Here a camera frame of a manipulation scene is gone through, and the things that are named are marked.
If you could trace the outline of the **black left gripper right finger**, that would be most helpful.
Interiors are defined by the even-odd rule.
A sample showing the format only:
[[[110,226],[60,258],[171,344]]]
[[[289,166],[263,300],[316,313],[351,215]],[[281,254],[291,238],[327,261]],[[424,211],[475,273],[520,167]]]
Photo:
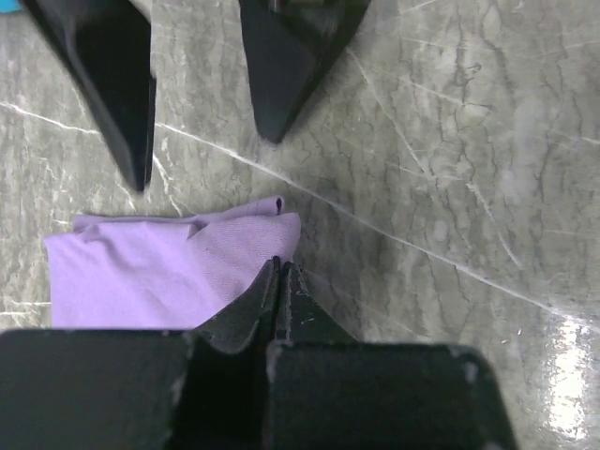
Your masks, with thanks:
[[[514,449],[495,373],[458,344],[349,336],[283,269],[266,351],[269,449]]]

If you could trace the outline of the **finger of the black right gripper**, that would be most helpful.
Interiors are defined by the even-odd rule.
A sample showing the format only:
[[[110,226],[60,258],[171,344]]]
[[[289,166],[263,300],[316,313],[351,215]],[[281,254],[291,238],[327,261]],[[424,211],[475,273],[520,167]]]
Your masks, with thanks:
[[[258,134],[281,143],[363,21],[368,1],[239,3]]]
[[[129,0],[22,4],[77,85],[124,181],[151,180],[157,80],[151,23]]]

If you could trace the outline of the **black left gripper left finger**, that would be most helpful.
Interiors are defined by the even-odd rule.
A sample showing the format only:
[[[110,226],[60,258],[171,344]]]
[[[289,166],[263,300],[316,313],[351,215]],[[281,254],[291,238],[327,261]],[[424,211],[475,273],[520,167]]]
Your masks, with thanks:
[[[5,449],[256,449],[280,261],[190,330],[1,336]]]

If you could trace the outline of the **purple t-shirt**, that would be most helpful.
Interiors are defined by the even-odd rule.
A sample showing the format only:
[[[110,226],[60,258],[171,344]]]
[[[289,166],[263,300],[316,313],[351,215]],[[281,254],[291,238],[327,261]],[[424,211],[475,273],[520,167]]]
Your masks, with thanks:
[[[191,329],[241,295],[274,257],[288,262],[301,220],[281,197],[193,217],[78,215],[46,238],[51,324]]]

